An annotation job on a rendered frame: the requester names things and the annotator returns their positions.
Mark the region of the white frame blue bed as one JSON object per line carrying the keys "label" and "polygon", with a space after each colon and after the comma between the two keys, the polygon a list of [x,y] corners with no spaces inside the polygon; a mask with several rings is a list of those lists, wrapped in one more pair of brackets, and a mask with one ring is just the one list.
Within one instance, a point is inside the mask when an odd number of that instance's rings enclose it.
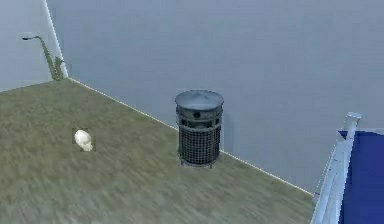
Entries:
{"label": "white frame blue bed", "polygon": [[384,224],[384,130],[349,112],[314,193],[310,224]]}

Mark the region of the black mesh trash bin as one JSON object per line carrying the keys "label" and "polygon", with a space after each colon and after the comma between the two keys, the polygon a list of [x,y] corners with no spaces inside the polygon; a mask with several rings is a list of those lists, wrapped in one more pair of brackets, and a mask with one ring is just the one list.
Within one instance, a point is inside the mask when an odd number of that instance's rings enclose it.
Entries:
{"label": "black mesh trash bin", "polygon": [[178,94],[175,103],[181,164],[212,167],[220,155],[223,97],[209,90],[188,90]]}

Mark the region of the white skull statue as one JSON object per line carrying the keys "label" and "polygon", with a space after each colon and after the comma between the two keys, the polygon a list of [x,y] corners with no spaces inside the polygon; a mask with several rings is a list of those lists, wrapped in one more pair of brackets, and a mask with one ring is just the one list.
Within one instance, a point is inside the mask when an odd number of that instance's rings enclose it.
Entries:
{"label": "white skull statue", "polygon": [[74,134],[76,144],[84,151],[91,151],[93,149],[91,135],[84,130],[77,130]]}

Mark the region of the olive green saxophone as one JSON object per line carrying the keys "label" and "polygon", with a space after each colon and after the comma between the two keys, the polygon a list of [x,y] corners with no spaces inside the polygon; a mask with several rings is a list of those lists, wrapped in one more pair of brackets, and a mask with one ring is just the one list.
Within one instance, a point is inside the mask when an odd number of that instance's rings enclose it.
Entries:
{"label": "olive green saxophone", "polygon": [[61,65],[64,63],[64,60],[58,56],[51,57],[50,51],[48,50],[46,43],[41,36],[23,37],[23,40],[32,40],[32,39],[38,39],[40,41],[52,79],[54,81],[63,80],[64,73],[61,69]]}

